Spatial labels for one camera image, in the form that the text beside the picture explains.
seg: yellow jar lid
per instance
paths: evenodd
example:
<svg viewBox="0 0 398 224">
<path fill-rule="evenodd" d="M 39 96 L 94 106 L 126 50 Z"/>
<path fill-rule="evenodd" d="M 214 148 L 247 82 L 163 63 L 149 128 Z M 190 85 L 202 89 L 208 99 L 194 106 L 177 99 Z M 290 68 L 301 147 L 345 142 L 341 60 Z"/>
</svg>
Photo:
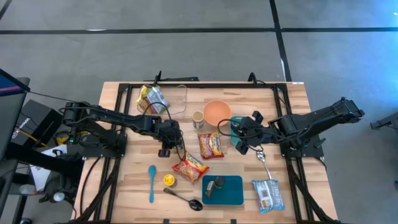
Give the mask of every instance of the yellow jar lid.
<svg viewBox="0 0 398 224">
<path fill-rule="evenodd" d="M 175 178 L 171 174 L 166 174 L 163 178 L 163 183 L 167 186 L 173 186 L 175 183 Z"/>
</svg>

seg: wooden board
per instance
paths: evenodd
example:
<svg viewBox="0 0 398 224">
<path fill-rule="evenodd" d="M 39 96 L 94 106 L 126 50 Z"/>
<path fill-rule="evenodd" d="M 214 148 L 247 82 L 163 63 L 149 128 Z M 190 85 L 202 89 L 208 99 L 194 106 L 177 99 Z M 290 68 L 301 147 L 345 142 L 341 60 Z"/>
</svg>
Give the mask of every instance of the wooden board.
<svg viewBox="0 0 398 224">
<path fill-rule="evenodd" d="M 99 104 L 107 109 L 114 109 L 117 95 L 118 82 L 104 83 Z M 310 107 L 307 94 L 303 84 L 288 83 L 290 104 L 293 113 L 308 113 Z M 181 90 L 164 90 L 167 98 L 170 99 L 173 107 L 173 99 L 180 97 Z M 233 116 L 250 116 L 254 110 L 258 110 L 264 116 L 264 124 L 270 119 L 277 117 L 273 92 L 269 89 L 236 89 L 236 88 L 188 88 L 187 108 L 183 113 L 173 114 L 172 118 L 180 123 L 180 129 L 184 132 L 183 138 L 187 150 L 196 158 L 203 161 L 210 167 L 208 175 L 240 175 L 243 178 L 244 204 L 240 206 L 209 206 L 204 205 L 200 212 L 193 211 L 186 202 L 163 193 L 163 176 L 174 174 L 171 167 L 179 162 L 175 150 L 170 158 L 157 157 L 161 144 L 148 136 L 140 136 L 127 130 L 128 144 L 126 155 L 121 161 L 116 198 L 113 208 L 113 223 L 162 223 L 164 218 L 170 219 L 172 223 L 230 223 L 231 219 L 237 219 L 238 223 L 294 223 L 294 209 L 290 194 L 289 179 L 284 158 L 280 154 L 280 148 L 275 144 L 263 145 L 266 153 L 266 163 L 273 178 L 279 181 L 279 187 L 286 209 L 283 211 L 273 210 L 265 214 L 259 213 L 256 194 L 251 181 L 256 179 L 267 179 L 267 173 L 261 161 L 258 161 L 255 152 L 249 151 L 243 156 L 231 145 L 229 137 L 221 136 L 221 147 L 225 154 L 222 159 L 210 159 L 204 161 L 200 157 L 200 147 L 197 134 L 216 131 L 215 127 L 205 124 L 205 127 L 197 131 L 193 128 L 191 117 L 193 112 L 203 110 L 206 102 L 214 99 L 221 99 L 230 105 Z M 132 94 L 129 114 L 139 114 L 136 98 L 139 90 L 134 89 Z M 181 110 L 181 104 L 175 103 L 173 112 Z M 223 132 L 228 132 L 228 126 L 222 127 Z M 94 159 L 87 160 L 80 180 L 80 187 L 75 203 L 79 214 L 80 191 L 88 169 Z M 330 192 L 325 168 L 313 158 L 303 159 L 305 173 L 307 176 L 310 193 L 322 209 L 331 216 L 337 218 L 335 206 Z M 154 164 L 157 173 L 154 181 L 155 201 L 149 203 L 149 175 L 148 167 Z M 97 194 L 100 184 L 103 159 L 93 169 L 85 189 L 83 207 L 86 208 L 93 197 Z M 186 198 L 201 200 L 201 180 L 195 185 L 175 175 L 178 185 L 174 190 Z M 306 218 L 305 207 L 302 196 L 299 193 L 303 218 Z M 105 196 L 101 217 L 104 218 L 108 197 Z"/>
</svg>

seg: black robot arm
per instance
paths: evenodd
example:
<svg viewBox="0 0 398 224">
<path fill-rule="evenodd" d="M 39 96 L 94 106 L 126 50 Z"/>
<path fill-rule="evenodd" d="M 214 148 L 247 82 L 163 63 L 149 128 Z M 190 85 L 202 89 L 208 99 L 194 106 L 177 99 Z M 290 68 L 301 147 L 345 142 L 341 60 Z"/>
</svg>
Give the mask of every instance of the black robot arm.
<svg viewBox="0 0 398 224">
<path fill-rule="evenodd" d="M 234 133 L 240 138 L 236 149 L 246 154 L 250 147 L 266 143 L 288 144 L 293 151 L 303 147 L 319 148 L 325 140 L 312 141 L 314 136 L 336 124 L 357 123 L 362 116 L 364 111 L 358 109 L 354 101 L 343 97 L 331 106 L 308 114 L 274 119 L 268 122 L 268 127 L 261 125 L 263 117 L 258 111 L 253 112 L 254 119 L 247 116 L 239 123 L 231 123 Z"/>
<path fill-rule="evenodd" d="M 120 125 L 130 128 L 135 133 L 152 136 L 162 142 L 160 157 L 169 157 L 169 149 L 182 144 L 180 126 L 172 119 L 162 121 L 160 116 L 125 115 L 86 102 L 67 103 L 62 109 L 64 110 L 62 119 L 64 125 L 88 131 L 96 136 L 100 143 L 108 147 L 117 147 L 121 138 L 115 130 L 104 129 L 97 121 Z"/>
</svg>

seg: metal spoon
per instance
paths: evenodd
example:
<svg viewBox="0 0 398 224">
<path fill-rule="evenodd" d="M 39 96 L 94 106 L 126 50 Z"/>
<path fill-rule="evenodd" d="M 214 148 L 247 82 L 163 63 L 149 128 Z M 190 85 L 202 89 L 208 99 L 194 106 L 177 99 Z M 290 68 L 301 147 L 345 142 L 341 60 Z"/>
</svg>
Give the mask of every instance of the metal spoon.
<svg viewBox="0 0 398 224">
<path fill-rule="evenodd" d="M 264 167 L 266 167 L 268 177 L 272 179 L 271 173 L 269 172 L 269 169 L 266 164 L 266 155 L 263 152 L 257 152 L 257 158 L 264 163 Z"/>
<path fill-rule="evenodd" d="M 163 189 L 163 191 L 164 191 L 165 193 L 167 193 L 167 194 L 174 195 L 174 196 L 176 196 L 176 197 L 179 197 L 179 198 L 182 199 L 182 200 L 187 201 L 187 202 L 189 203 L 189 207 L 191 207 L 191 208 L 194 209 L 195 211 L 200 211 L 200 210 L 203 209 L 203 205 L 202 205 L 198 200 L 196 200 L 196 199 L 187 200 L 187 199 L 185 199 L 185 198 L 183 198 L 183 197 L 177 195 L 174 191 L 168 189 L 167 187 L 165 187 L 165 188 Z"/>
</svg>

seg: gray concrete floor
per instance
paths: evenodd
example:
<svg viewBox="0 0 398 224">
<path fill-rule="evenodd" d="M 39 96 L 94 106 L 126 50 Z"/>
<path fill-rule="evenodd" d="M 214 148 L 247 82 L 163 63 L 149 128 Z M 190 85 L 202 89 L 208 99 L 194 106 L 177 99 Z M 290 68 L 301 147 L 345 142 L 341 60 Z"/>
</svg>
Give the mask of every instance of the gray concrete floor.
<svg viewBox="0 0 398 224">
<path fill-rule="evenodd" d="M 0 7 L 6 0 L 0 0 Z M 282 27 L 396 27 L 395 1 L 276 0 Z M 13 0 L 0 30 L 272 27 L 266 0 Z M 340 220 L 396 223 L 398 141 L 369 122 L 398 111 L 398 32 L 283 34 L 293 81 L 305 82 L 313 110 L 339 97 L 366 113 L 322 134 Z M 274 33 L 0 35 L 0 67 L 30 77 L 33 91 L 96 103 L 105 81 L 168 78 L 283 81 Z M 29 95 L 53 108 L 64 102 Z M 67 203 L 28 200 L 24 216 L 65 222 Z M 10 223 L 9 197 L 0 223 Z"/>
</svg>

